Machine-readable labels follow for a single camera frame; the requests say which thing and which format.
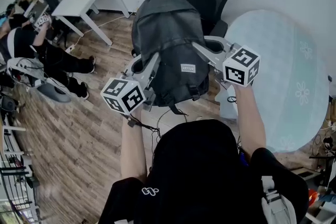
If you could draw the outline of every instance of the light blue tablecloth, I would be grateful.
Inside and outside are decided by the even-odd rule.
[[[324,63],[311,37],[281,14],[255,10],[238,17],[225,38],[261,55],[253,90],[268,149],[289,152],[307,144],[323,123],[329,96]],[[216,100],[225,103],[232,93],[233,88],[221,91]]]

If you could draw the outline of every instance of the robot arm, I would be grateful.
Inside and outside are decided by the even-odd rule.
[[[199,55],[215,68],[216,81],[222,85],[225,81],[246,87],[259,71],[260,56],[247,46],[241,47],[231,44],[226,39],[214,36],[205,36],[208,42],[217,42],[222,49],[212,51],[197,43],[193,43]],[[124,72],[111,78],[101,91],[101,96],[107,105],[119,113],[130,115],[141,103],[145,102],[150,109],[155,100],[155,93],[150,88],[160,64],[160,55],[157,52],[142,66],[141,55],[134,58]]]

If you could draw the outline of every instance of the flower pattern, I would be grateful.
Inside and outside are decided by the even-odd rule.
[[[285,151],[285,152],[293,151],[294,146],[295,146],[295,143],[291,135],[288,137],[283,136],[280,138],[280,149],[282,151]]]
[[[308,59],[312,59],[313,55],[312,55],[312,49],[308,47],[308,43],[307,42],[303,42],[300,41],[300,50],[302,51],[302,53],[304,54],[305,58]]]
[[[308,95],[310,93],[309,89],[306,89],[306,83],[303,81],[302,83],[297,82],[296,86],[298,90],[295,92],[295,96],[299,98],[300,105],[308,104]]]

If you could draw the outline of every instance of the white desk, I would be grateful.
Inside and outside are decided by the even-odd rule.
[[[81,37],[84,34],[78,30],[72,23],[64,18],[64,16],[76,16],[81,17],[98,36],[100,36],[109,46],[112,45],[112,41],[103,33],[103,31],[90,19],[86,12],[92,8],[95,13],[98,13],[97,8],[94,5],[96,0],[62,0],[57,8],[53,12],[53,16],[59,18],[63,23],[69,26],[73,31],[75,31]],[[128,10],[122,0],[115,0],[118,2],[121,11],[126,18],[130,17]]]
[[[329,82],[319,46],[286,16],[254,10],[230,25],[225,39],[261,55],[253,91],[272,152],[292,152],[317,134],[328,108]],[[233,87],[216,96],[227,104]],[[237,105],[232,104],[236,115]]]

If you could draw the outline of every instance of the person sitting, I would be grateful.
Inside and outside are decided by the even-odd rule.
[[[11,58],[9,47],[14,46],[14,57],[35,58],[44,64],[44,73],[46,77],[56,79],[62,83],[70,92],[78,97],[87,99],[89,93],[87,85],[78,83],[77,79],[68,76],[67,72],[93,73],[95,70],[96,58],[90,56],[89,59],[78,59],[66,53],[59,47],[55,47],[45,39],[50,22],[45,22],[36,34],[33,31],[25,30],[21,27],[14,31],[14,38],[8,41],[8,34],[11,31],[11,19],[3,23],[0,28],[0,53],[5,62]]]
[[[99,224],[300,223],[308,209],[307,184],[266,149],[251,86],[234,87],[244,155],[224,123],[187,122],[162,136],[147,174],[142,128],[123,119],[121,180],[113,183]],[[131,118],[141,122],[141,107]],[[274,183],[266,188],[269,196],[263,177]],[[291,202],[295,216],[286,216],[293,221],[285,219],[277,192]],[[277,213],[281,222],[271,219]]]
[[[8,19],[10,19],[11,29],[22,27],[27,30],[34,31],[34,28],[30,24],[29,18],[25,17],[23,14],[15,13],[15,4],[9,4],[7,6],[6,15]]]

